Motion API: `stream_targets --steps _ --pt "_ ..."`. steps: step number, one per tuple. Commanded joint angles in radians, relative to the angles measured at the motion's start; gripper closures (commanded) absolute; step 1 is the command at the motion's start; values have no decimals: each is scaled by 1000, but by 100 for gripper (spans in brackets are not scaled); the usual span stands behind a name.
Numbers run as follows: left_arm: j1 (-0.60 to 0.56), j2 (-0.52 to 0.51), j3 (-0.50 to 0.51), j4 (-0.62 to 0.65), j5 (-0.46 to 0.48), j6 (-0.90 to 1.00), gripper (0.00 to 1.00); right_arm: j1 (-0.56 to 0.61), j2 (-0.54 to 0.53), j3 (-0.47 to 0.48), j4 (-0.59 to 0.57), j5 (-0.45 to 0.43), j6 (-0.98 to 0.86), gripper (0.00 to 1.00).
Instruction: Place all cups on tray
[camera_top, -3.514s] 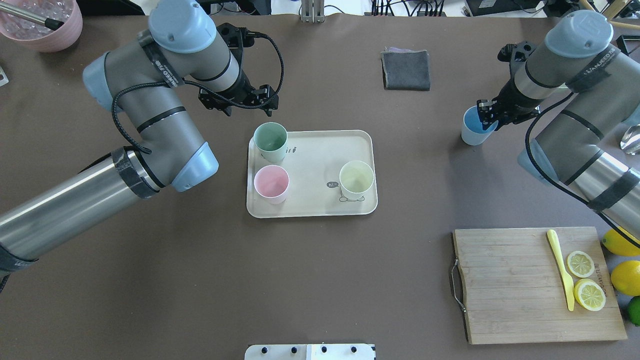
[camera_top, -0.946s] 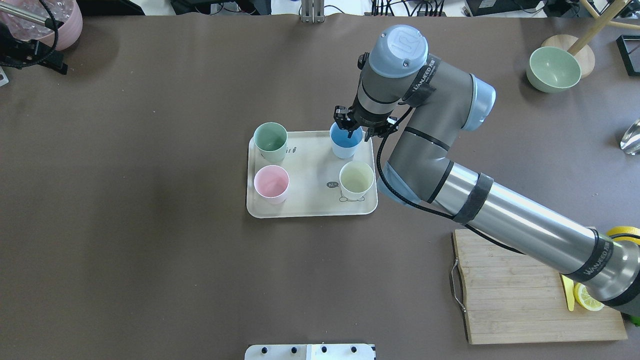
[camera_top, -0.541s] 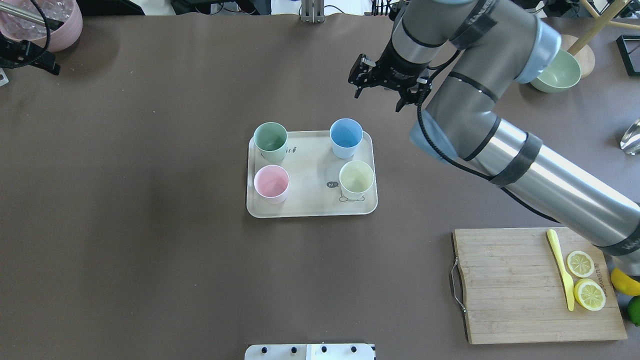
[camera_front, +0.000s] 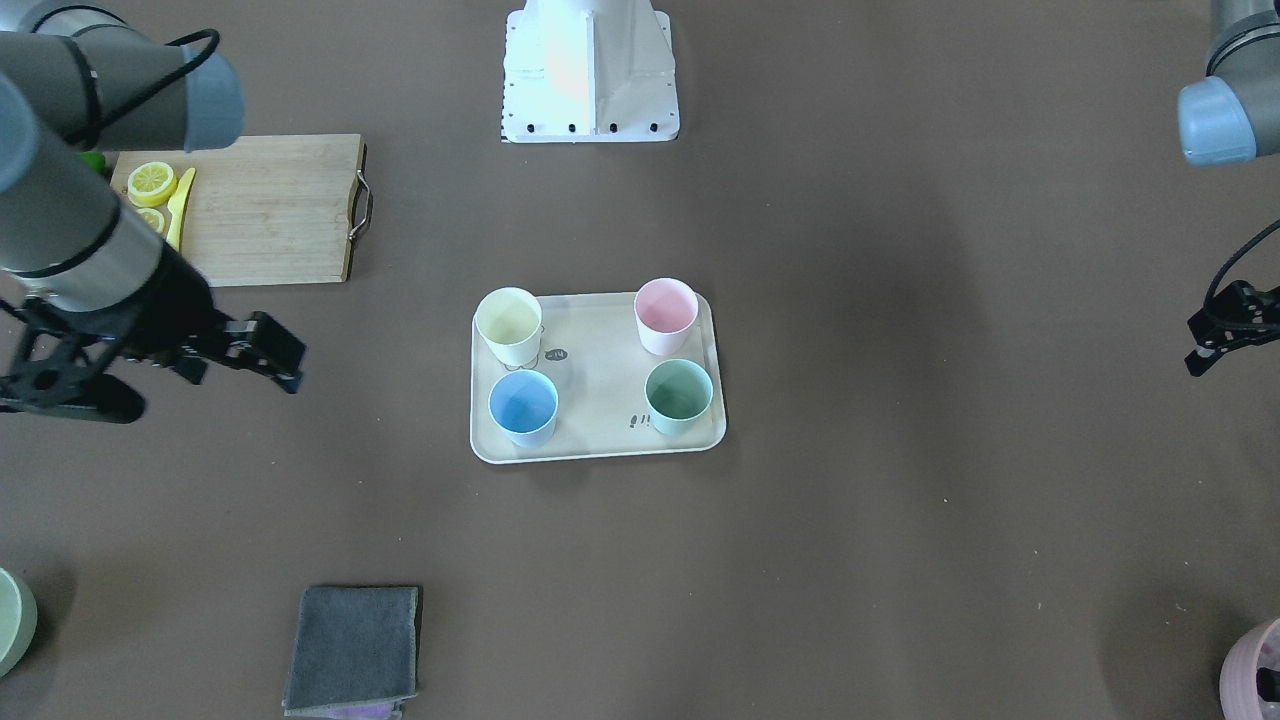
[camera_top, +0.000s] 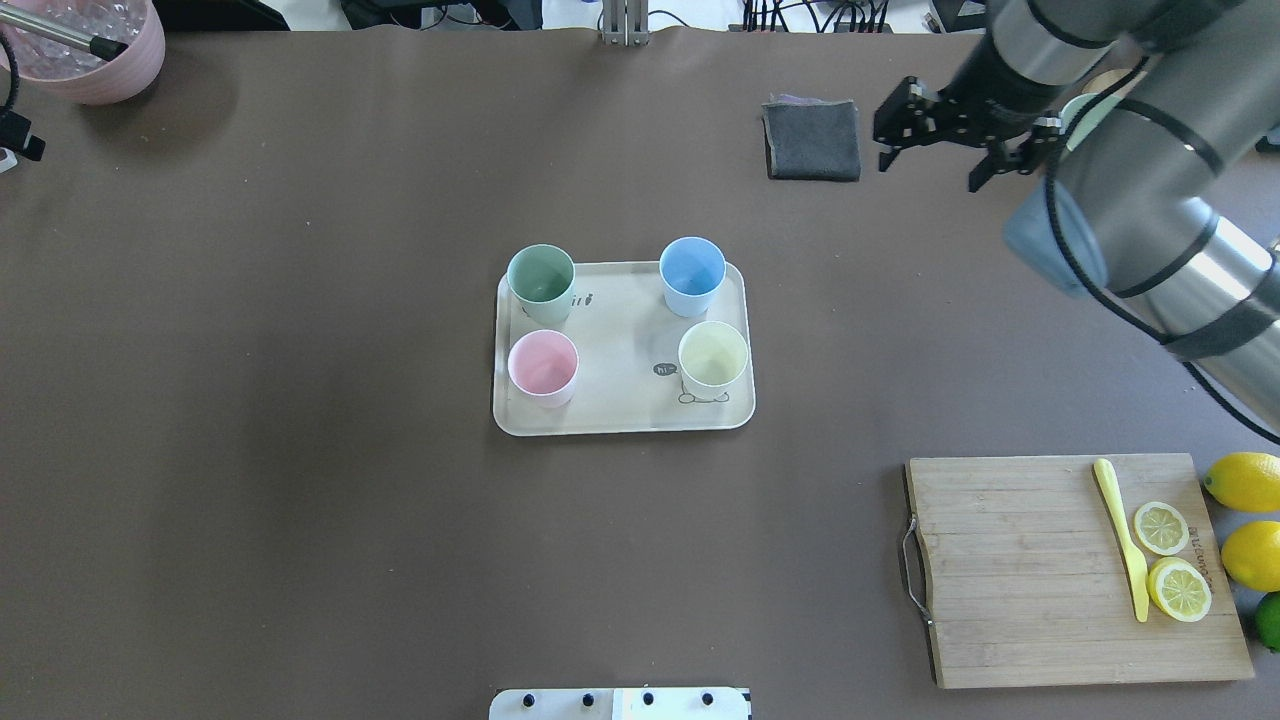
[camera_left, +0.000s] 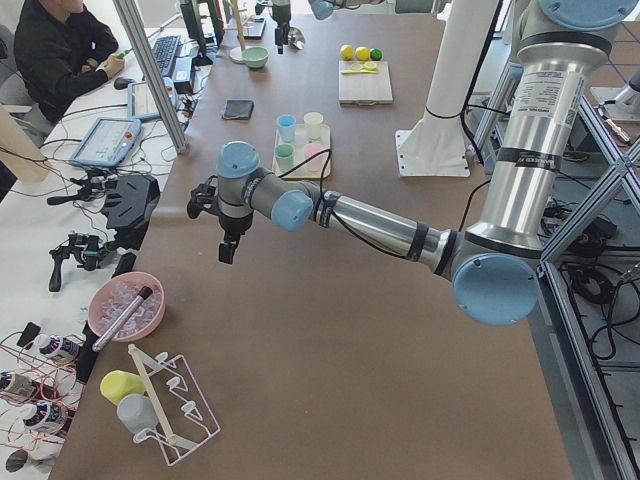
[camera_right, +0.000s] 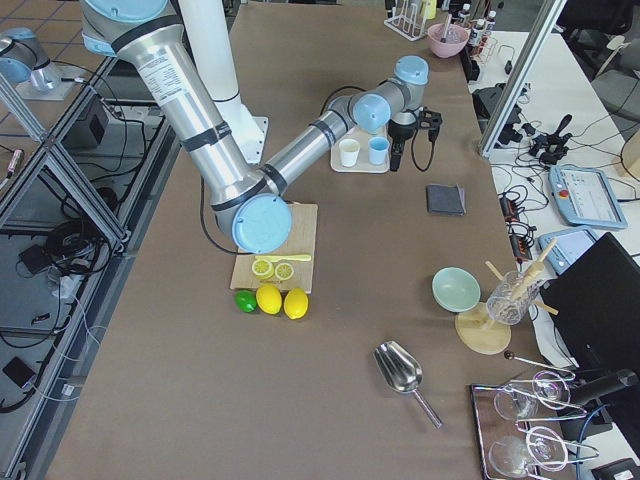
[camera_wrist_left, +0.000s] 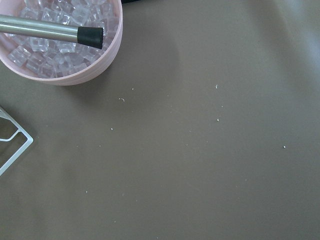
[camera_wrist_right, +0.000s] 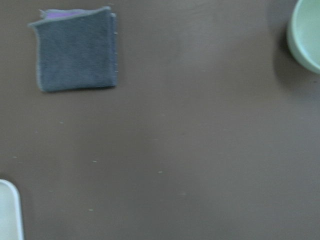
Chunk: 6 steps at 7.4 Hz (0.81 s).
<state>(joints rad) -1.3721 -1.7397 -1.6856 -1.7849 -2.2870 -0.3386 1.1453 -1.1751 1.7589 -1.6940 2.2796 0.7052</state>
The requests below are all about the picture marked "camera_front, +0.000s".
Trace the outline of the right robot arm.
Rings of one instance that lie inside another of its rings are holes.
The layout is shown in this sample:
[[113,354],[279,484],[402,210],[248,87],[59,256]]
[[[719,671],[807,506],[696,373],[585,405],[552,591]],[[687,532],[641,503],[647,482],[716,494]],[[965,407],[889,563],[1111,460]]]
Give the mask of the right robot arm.
[[305,345],[268,314],[220,313],[206,279],[83,160],[225,149],[244,95],[202,28],[159,42],[99,1],[3,4],[3,272],[27,291],[3,411],[134,400],[110,365],[152,360],[197,384],[210,363],[301,382]]

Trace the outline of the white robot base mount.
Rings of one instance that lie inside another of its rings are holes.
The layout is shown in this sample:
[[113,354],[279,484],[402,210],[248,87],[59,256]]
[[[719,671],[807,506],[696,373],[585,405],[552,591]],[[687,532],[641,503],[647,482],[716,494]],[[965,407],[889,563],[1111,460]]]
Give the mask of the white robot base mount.
[[672,23],[649,1],[527,1],[506,18],[503,70],[508,143],[680,135]]

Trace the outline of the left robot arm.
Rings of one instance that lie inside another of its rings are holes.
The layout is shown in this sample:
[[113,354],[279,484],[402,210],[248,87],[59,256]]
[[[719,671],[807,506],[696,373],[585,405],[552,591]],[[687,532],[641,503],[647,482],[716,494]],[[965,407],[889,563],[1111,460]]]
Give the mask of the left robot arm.
[[[1202,79],[1178,96],[1181,151],[1193,167],[1242,164],[1279,151],[1279,4],[1213,1],[1212,44]],[[1228,283],[1229,272],[1263,241],[1277,222],[1239,247],[1215,273],[1187,325],[1194,348],[1184,364],[1202,377],[1221,357],[1277,341],[1277,290],[1247,281]]]

